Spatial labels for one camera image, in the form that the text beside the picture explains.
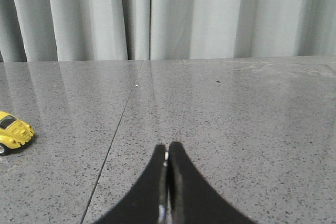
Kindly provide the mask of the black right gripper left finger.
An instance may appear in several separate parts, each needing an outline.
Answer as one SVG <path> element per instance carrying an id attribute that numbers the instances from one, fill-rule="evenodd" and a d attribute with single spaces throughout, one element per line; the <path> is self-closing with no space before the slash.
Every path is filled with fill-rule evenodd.
<path id="1" fill-rule="evenodd" d="M 166 223 L 167 152 L 157 145 L 128 193 L 96 223 Z"/>

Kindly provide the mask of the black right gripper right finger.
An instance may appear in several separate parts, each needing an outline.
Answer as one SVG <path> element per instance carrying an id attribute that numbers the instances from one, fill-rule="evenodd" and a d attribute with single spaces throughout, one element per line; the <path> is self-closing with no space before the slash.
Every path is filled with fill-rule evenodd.
<path id="1" fill-rule="evenodd" d="M 168 185 L 173 223 L 254 223 L 212 188 L 180 142 L 169 146 Z"/>

